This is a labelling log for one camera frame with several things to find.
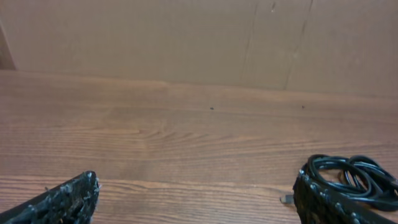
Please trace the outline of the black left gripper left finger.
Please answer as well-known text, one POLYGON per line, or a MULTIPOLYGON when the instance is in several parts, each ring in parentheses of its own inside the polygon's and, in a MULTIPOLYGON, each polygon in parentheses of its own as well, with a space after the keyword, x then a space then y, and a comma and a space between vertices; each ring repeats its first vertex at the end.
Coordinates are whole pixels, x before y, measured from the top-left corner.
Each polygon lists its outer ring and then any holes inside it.
POLYGON ((96 210, 100 185, 96 173, 80 175, 1 213, 8 224, 90 224, 96 210))

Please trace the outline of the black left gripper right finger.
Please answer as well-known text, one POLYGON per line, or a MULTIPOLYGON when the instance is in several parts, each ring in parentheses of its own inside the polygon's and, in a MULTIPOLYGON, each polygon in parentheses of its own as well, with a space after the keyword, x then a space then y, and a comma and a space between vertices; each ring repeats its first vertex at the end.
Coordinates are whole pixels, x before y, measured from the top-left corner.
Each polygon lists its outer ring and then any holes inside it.
POLYGON ((300 170, 293 186, 293 199, 305 224, 396 224, 311 179, 300 170))

